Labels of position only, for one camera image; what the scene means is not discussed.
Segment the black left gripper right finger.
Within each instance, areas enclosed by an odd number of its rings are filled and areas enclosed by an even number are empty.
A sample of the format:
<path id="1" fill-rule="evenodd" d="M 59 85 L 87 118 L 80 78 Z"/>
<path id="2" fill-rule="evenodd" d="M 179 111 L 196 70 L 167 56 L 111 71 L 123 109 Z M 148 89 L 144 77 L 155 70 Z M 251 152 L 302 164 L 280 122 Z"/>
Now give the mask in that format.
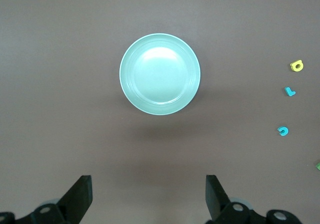
<path id="1" fill-rule="evenodd" d="M 230 201 L 215 175 L 207 175 L 205 185 L 205 200 L 211 215 L 211 219 L 207 223 L 301 223 L 294 214 L 285 210 L 272 209 L 266 213 L 266 216 L 262 216 L 243 203 Z"/>

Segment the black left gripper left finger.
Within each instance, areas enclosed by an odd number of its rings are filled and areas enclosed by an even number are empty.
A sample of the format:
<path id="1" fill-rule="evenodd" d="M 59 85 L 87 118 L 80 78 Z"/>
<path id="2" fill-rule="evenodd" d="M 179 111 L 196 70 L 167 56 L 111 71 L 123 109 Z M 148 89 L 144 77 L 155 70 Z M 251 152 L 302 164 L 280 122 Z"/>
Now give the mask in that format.
<path id="1" fill-rule="evenodd" d="M 80 223 L 93 200 L 92 178 L 81 176 L 57 203 L 39 206 L 30 214 L 16 219 L 12 212 L 1 212 L 1 223 L 65 224 Z"/>

